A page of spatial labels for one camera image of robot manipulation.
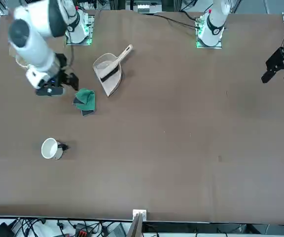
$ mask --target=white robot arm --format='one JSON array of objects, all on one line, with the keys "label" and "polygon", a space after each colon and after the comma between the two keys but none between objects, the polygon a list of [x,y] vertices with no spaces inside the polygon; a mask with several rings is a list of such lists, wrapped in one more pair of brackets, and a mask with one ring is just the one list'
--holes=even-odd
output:
[{"label": "white robot arm", "polygon": [[204,26],[198,35],[201,41],[210,47],[217,45],[224,30],[224,23],[231,7],[229,0],[214,0],[212,8],[204,15]]},{"label": "white robot arm", "polygon": [[62,84],[78,90],[78,78],[62,70],[66,57],[54,53],[44,38],[66,34],[71,42],[82,42],[89,33],[81,16],[71,0],[42,0],[15,9],[9,41],[28,64],[26,77],[37,95],[61,95]]}]

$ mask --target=table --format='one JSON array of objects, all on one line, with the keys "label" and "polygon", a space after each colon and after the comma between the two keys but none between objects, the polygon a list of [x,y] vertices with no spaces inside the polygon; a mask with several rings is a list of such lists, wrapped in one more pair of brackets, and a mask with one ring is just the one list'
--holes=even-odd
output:
[{"label": "table", "polygon": [[[166,16],[191,23],[182,13]],[[80,87],[95,90],[83,118],[74,91],[38,97],[8,56],[0,20],[0,214],[284,223],[284,72],[268,84],[279,15],[229,15],[223,49],[197,49],[194,31],[156,16],[102,11],[93,45],[75,47]],[[102,54],[134,52],[107,98],[92,69]],[[70,56],[63,39],[50,45]],[[43,159],[54,137],[71,149]]]}]

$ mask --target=brush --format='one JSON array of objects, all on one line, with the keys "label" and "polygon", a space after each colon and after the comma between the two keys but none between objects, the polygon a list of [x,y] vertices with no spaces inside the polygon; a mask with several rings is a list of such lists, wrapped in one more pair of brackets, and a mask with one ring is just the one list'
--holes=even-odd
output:
[{"label": "brush", "polygon": [[106,81],[110,76],[115,74],[119,69],[119,63],[123,60],[131,51],[132,45],[130,44],[120,55],[119,57],[110,63],[105,69],[103,69],[100,74],[99,78],[101,82]]}]

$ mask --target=dustpan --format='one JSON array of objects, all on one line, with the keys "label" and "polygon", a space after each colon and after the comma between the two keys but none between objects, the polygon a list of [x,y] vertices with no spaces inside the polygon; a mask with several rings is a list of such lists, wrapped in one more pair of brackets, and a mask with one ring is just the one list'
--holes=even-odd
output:
[{"label": "dustpan", "polygon": [[121,81],[121,65],[119,63],[118,71],[111,75],[107,80],[104,82],[101,81],[99,75],[100,72],[105,69],[110,63],[114,62],[117,59],[115,55],[112,53],[105,53],[104,55],[100,56],[93,64],[93,69],[97,76],[97,79],[100,81],[101,85],[103,86],[105,93],[107,96],[110,96],[119,86]]}]

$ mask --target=cup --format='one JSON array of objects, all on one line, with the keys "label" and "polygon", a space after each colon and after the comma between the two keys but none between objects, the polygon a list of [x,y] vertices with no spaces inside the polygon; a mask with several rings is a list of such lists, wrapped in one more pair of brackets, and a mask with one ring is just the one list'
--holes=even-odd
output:
[{"label": "cup", "polygon": [[54,138],[48,138],[41,146],[41,154],[46,159],[58,160],[61,158],[63,151],[65,151],[67,148],[67,145],[61,144]]}]

